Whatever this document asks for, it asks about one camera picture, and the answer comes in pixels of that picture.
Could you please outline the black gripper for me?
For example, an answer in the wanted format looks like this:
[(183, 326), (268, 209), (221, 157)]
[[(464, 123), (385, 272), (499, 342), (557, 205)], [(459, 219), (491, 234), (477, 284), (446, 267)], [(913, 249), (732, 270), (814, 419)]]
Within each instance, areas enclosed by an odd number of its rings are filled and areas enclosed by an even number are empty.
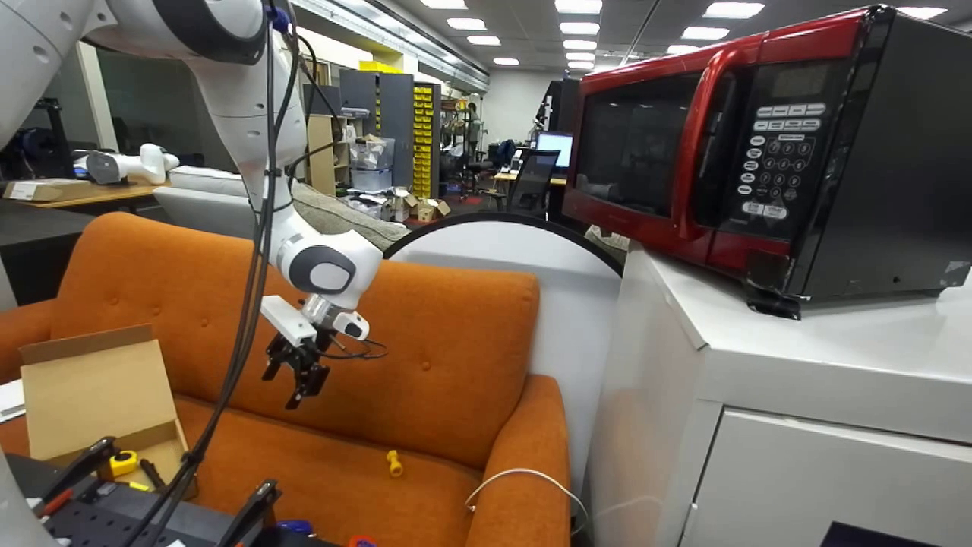
[(286, 400), (288, 411), (322, 392), (329, 369), (322, 366), (322, 345), (315, 341), (292, 345), (278, 335), (268, 345), (268, 369), (261, 381), (273, 381), (284, 366), (294, 370), (294, 392)]

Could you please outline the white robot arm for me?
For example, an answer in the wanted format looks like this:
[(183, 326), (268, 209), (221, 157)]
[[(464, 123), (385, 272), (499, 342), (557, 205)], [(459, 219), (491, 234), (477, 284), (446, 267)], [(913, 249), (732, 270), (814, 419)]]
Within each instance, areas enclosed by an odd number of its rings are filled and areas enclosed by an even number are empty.
[(286, 0), (0, 0), (0, 144), (24, 126), (80, 41), (191, 70), (257, 209), (264, 259), (307, 296), (305, 308), (261, 298), (261, 317), (278, 332), (264, 378), (288, 366), (288, 405), (305, 405), (326, 387), (330, 338), (371, 335), (359, 302), (384, 251), (356, 232), (315, 232), (292, 205), (284, 167), (305, 149), (307, 123), (288, 81), (299, 37)]

